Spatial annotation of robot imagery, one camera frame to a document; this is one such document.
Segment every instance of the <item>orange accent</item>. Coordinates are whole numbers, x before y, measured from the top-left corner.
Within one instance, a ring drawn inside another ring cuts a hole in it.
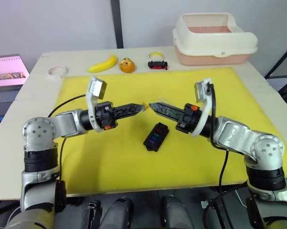
[[[199,109],[198,106],[191,106],[191,110],[193,110],[193,111],[197,111],[198,109]]]

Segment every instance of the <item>banana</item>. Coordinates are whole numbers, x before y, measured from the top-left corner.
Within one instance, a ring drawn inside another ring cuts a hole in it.
[[[98,73],[98,72],[104,71],[114,66],[117,63],[117,61],[118,61],[118,58],[114,54],[110,54],[110,58],[108,60],[92,65],[90,68],[88,68],[88,71],[90,73]]]

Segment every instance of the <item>white bracket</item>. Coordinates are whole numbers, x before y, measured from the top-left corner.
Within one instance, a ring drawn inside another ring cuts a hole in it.
[[[195,129],[191,133],[192,137],[197,137],[200,135],[202,129],[204,128],[208,115],[211,111],[212,107],[212,95],[211,92],[208,92],[208,85],[212,83],[211,79],[204,79],[203,81],[197,82],[194,86],[195,88],[195,95],[196,95],[196,102],[202,102],[202,114],[199,119],[198,124],[196,125]]]
[[[103,80],[91,76],[88,89],[86,91],[86,102],[88,106],[89,121],[92,128],[97,132],[102,132],[102,128],[96,121],[97,100],[103,99],[106,83]]]

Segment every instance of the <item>pink container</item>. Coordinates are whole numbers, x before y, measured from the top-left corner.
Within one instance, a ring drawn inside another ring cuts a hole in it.
[[[243,63],[257,50],[256,36],[242,31],[228,13],[183,14],[173,38],[184,65]]]

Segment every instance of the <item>white plastic container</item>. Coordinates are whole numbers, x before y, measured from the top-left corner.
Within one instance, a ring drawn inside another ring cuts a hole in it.
[[[257,37],[244,32],[229,13],[188,13],[173,30],[174,45],[184,65],[237,64],[257,51]]]

